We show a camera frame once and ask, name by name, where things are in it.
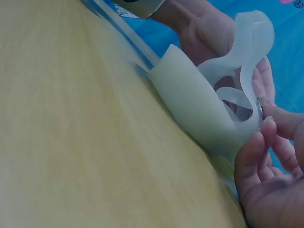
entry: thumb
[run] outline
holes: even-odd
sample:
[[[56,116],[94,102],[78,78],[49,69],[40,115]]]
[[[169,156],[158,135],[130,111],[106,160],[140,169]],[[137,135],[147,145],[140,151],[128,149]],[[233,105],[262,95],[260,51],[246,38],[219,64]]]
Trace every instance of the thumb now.
[[[287,112],[282,108],[273,106],[266,98],[262,99],[262,106],[264,117],[273,117],[277,125],[277,134],[281,137],[294,140],[296,131],[300,127],[304,127],[304,114]]]

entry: translucent white material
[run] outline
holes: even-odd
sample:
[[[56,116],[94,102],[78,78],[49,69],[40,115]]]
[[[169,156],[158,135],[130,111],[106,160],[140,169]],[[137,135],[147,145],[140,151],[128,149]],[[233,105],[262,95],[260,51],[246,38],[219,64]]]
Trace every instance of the translucent white material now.
[[[274,28],[260,11],[240,13],[236,17],[235,40],[224,57],[207,60],[198,67],[176,46],[171,45],[149,78],[183,129],[211,154],[223,155],[234,165],[234,158],[261,123],[252,75],[257,63],[274,43]],[[240,71],[240,87],[214,85],[225,76]],[[222,100],[251,109],[245,121]]]

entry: pink object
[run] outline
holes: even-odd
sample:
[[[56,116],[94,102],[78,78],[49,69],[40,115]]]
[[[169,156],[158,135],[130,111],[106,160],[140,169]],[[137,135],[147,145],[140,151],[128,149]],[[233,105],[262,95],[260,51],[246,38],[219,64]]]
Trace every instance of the pink object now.
[[[280,2],[282,3],[282,4],[289,4],[289,3],[291,3],[291,2],[293,2],[294,0],[280,0]]]

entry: wood grain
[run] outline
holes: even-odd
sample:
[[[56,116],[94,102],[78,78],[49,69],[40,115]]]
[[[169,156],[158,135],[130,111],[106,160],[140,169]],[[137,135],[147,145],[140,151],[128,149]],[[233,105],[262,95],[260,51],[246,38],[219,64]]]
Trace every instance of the wood grain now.
[[[1,228],[238,228],[146,66],[77,0],[0,0]]]

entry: finger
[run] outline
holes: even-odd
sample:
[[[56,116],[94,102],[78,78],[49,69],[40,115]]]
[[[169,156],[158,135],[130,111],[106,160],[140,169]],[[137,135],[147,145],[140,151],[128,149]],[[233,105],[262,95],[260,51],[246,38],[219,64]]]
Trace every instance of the finger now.
[[[258,71],[257,68],[253,72],[252,86],[253,86],[253,90],[254,90],[257,97],[266,96],[265,86],[264,86],[261,74],[260,74],[260,72]]]
[[[269,168],[269,165],[272,165],[272,160],[270,157],[270,153],[268,152],[276,136],[276,124],[272,118],[268,118],[265,120],[265,122],[261,126],[261,132],[263,133],[265,138],[265,145],[264,145],[265,155],[263,160],[258,165],[257,174],[261,182],[264,182],[275,176],[272,170]]]
[[[235,181],[240,197],[261,183],[257,173],[258,166],[265,157],[265,149],[271,144],[275,134],[275,122],[271,118],[265,119],[261,131],[256,132],[238,153],[235,163]]]
[[[265,116],[272,116],[277,124],[277,134],[294,141],[295,156],[304,171],[304,114],[290,113],[274,107],[267,99],[262,99]]]
[[[270,167],[270,169],[273,172],[275,177],[284,175],[284,173],[277,167],[272,166],[272,167]]]
[[[270,101],[274,101],[275,95],[276,95],[276,90],[275,90],[275,84],[274,84],[274,81],[272,78],[272,71],[271,71],[269,59],[267,57],[263,58],[257,64],[256,67],[261,74],[266,96],[269,98]]]
[[[299,166],[295,156],[295,148],[288,139],[277,135],[272,149],[287,172],[292,172]]]
[[[295,131],[304,122],[304,114],[290,113],[272,106],[267,98],[262,99],[264,116],[272,116],[277,125],[277,134],[283,138],[294,140]]]

